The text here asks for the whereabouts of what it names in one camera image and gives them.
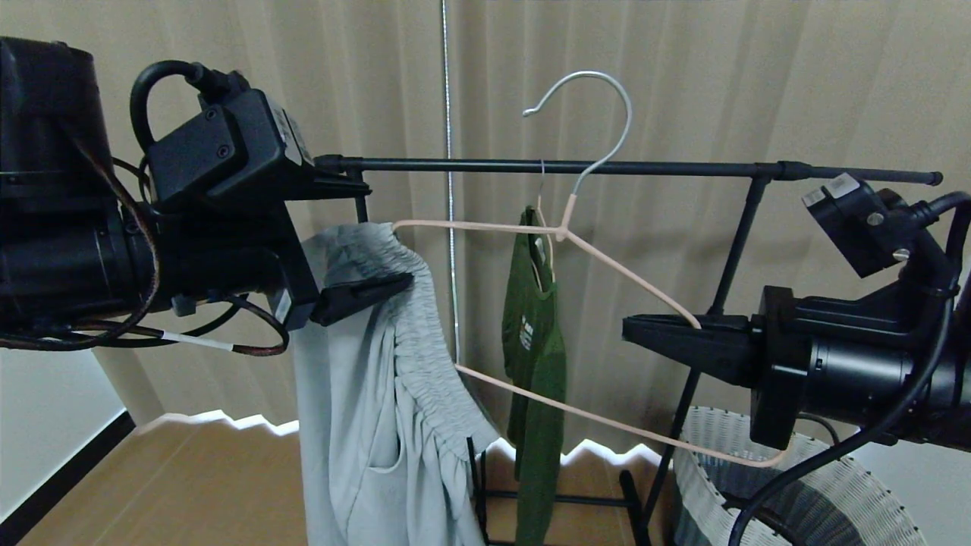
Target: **wooden floor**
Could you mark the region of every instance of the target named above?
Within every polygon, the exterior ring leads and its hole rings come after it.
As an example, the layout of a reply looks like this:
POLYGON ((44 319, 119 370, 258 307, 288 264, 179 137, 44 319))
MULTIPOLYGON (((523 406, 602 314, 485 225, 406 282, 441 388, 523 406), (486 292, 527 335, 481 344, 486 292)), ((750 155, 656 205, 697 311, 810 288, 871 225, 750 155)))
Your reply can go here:
MULTIPOLYGON (((297 433, 256 420, 241 428, 223 418, 200 420, 166 416, 136 429, 20 544, 306 544, 297 433)), ((490 489, 516 488, 502 449, 491 449, 486 461, 490 489)), ((623 466, 643 495, 652 465, 632 457, 623 466)), ((620 498, 619 471, 582 450, 562 469, 560 492, 620 498)), ((512 540, 516 502, 491 498, 487 506, 489 538, 512 540)), ((652 529, 655 545, 662 544, 658 531, 652 529)), ((577 504, 557 504, 547 543, 634 544, 625 509, 577 504)))

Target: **woven basket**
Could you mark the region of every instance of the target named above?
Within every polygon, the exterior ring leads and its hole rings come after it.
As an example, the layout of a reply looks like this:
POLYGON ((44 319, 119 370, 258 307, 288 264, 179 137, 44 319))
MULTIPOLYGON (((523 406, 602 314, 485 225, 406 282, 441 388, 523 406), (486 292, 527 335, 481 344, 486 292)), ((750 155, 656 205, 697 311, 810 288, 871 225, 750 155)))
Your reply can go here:
MULTIPOLYGON (((682 439, 747 459, 768 459, 778 453, 749 440, 748 416, 713 408, 691 408, 682 439)), ((726 497, 751 498, 774 476, 826 447, 796 434, 792 452, 769 468, 678 450, 674 456, 679 496, 675 543, 727 544, 739 509, 724 508, 726 497)), ((766 502, 765 508, 774 513, 766 521, 778 516, 774 525, 781 533, 754 519, 746 529, 744 546, 926 546, 900 501, 852 458, 809 474, 766 502)))

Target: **light gray pants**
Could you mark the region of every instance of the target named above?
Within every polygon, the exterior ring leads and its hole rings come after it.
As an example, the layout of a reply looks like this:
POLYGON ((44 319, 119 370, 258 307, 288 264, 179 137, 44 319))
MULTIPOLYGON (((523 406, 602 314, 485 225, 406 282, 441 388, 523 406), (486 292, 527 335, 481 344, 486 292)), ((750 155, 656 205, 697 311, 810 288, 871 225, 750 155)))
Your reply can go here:
POLYGON ((498 438, 445 345, 427 264, 390 224, 327 229, 304 243, 326 285, 407 271, 405 292, 293 336, 311 546, 483 544, 466 438, 498 438))

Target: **shirt logo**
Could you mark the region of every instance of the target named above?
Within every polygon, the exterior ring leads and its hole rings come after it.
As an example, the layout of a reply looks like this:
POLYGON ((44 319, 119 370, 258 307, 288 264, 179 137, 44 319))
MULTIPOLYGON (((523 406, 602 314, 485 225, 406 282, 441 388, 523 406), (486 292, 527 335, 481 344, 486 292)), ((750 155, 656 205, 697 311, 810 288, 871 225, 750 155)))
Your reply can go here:
POLYGON ((522 316, 521 326, 519 327, 519 343, 529 351, 533 346, 533 326, 526 321, 526 316, 522 316))

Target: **curtain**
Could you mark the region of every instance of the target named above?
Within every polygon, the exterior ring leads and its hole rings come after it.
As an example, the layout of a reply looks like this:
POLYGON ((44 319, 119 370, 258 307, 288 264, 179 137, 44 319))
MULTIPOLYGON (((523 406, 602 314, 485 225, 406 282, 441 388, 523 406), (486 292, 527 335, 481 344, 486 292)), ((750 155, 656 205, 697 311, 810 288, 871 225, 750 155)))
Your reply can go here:
MULTIPOLYGON (((940 170, 941 188, 893 185, 909 200, 971 189, 971 5, 924 2, 627 2, 448 0, 452 145, 456 157, 596 159, 623 125, 603 82, 561 89, 529 119, 550 85, 569 72, 617 77, 634 105, 620 160, 776 161, 940 170)), ((138 72, 162 58, 239 69, 300 121, 314 154, 441 157, 445 65, 439 2, 339 0, 0 3, 0 31, 62 40, 95 55, 115 155, 137 160, 127 94, 138 72)), ((152 94, 163 134, 197 106, 165 81, 152 94)), ((445 219, 441 174, 369 173, 373 221, 445 219)), ((542 187, 547 220, 559 222, 575 178, 454 176, 459 220, 517 222, 542 187)), ((757 310, 761 288, 855 297, 893 279, 860 281, 799 197, 820 181, 767 189, 726 312, 757 310)), ((885 185, 875 184, 881 188, 885 185)), ((695 313, 715 293, 748 181, 591 176, 571 226, 695 313)), ((347 202, 290 205, 302 236, 353 222, 347 202)), ((935 226, 941 236, 942 227, 935 226)), ((446 339, 452 341, 448 233, 417 228, 404 242, 429 262, 446 339)), ((458 355, 504 377, 500 318, 512 236, 456 232, 458 355)), ((569 244, 555 247, 559 319, 569 359, 568 401, 606 417, 667 429, 686 369, 620 340, 620 319, 667 313, 662 304, 569 244)), ((173 330, 199 317, 152 317, 173 330)), ((225 326, 225 340, 273 343, 254 320, 225 326)), ((162 411, 221 408, 232 417, 295 417, 287 356, 246 358, 174 346, 98 357, 137 419, 162 411)), ((502 427, 509 397, 474 382, 502 427)), ((748 393, 703 380, 695 403, 748 411, 748 393)), ((623 451, 640 441, 567 419, 571 449, 589 437, 623 451)))

